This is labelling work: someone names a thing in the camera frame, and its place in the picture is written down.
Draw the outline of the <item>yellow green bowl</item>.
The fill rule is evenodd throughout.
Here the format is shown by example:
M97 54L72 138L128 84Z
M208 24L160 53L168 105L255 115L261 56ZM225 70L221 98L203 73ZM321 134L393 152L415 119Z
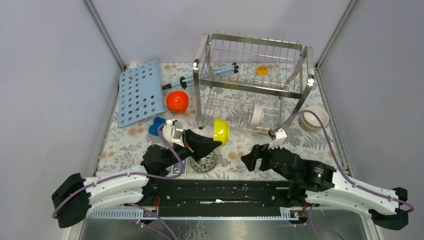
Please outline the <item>yellow green bowl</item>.
M224 147L230 138L230 126L222 119L216 117L213 122L213 140L221 142L221 147Z

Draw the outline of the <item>white ceramic bowl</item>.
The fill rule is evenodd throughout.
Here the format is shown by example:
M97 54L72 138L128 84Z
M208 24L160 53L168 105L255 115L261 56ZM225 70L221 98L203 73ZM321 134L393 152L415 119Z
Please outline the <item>white ceramic bowl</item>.
M248 115L248 125L249 126L258 126L263 118L264 118L264 108L262 105L258 103L252 103L250 105L249 109L249 115Z

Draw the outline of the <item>orange plastic bowl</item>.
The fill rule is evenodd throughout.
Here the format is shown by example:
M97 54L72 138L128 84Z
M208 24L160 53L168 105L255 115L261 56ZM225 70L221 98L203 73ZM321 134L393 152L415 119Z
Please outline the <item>orange plastic bowl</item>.
M183 113L188 108L189 102L188 94L181 90L169 93L165 100L167 108L175 114Z

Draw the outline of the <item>beige floral bowl front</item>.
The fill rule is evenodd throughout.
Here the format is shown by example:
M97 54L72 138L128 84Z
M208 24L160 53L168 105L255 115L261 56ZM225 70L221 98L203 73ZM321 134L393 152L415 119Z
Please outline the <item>beige floral bowl front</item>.
M305 109L306 111L310 112L304 112L301 115L302 123L306 126L313 128L313 129L320 129L321 124L319 123L318 119L322 122L324 126L326 126L329 123L330 117L326 110L319 106L309 106Z

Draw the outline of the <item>beige floral bowl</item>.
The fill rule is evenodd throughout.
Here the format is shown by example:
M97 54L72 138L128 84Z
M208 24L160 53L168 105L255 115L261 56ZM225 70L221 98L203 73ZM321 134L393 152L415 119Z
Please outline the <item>beige floral bowl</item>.
M306 111L310 112L304 112L301 115L302 123L306 126L313 128L313 129L320 129L321 124L319 123L318 119L322 122L324 126L326 126L329 123L330 117L326 110L319 106L309 106L305 109Z
M322 130L322 126L318 119L313 114L302 114L300 117L301 126L309 132L316 132Z

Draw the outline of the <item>stainless steel dish rack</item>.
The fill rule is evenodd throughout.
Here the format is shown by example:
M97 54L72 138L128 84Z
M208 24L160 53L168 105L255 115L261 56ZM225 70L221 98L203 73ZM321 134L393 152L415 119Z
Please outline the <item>stainless steel dish rack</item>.
M257 75L258 66L268 74ZM225 33L204 34L192 75L197 126L223 118L237 130L264 132L300 111L316 82L314 50L298 42ZM252 103L263 107L248 124Z

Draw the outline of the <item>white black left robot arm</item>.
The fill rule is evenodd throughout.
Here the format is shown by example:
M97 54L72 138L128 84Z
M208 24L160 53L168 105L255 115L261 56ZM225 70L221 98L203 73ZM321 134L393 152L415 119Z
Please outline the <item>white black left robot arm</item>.
M168 175L166 168L191 157L200 160L218 147L226 145L230 138L228 127L214 129L212 137L206 137L176 126L161 124L157 133L165 146L150 145L142 163L127 170L102 177L70 175L52 194L54 206L52 218L60 228L68 228L84 220L92 212L109 207L140 202L152 204L155 192L146 187L150 180L174 180L180 175Z

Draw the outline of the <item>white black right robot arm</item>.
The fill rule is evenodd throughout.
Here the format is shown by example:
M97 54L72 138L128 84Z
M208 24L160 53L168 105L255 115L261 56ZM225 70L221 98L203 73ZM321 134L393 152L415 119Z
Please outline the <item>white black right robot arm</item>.
M259 170L273 170L288 180L288 190L281 196L286 207L326 205L344 209L366 218L382 228L399 231L409 223L409 214L401 206L408 199L402 187L374 187L326 163L302 159L286 148L269 148L267 144L253 146L241 161L252 172L258 159Z

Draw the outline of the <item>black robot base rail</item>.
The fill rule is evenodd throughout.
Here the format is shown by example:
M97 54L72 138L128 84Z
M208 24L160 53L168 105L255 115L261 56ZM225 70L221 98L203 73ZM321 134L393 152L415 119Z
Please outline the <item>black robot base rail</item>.
M277 217L280 209L305 210L288 181L152 179L135 204L152 207L160 217Z

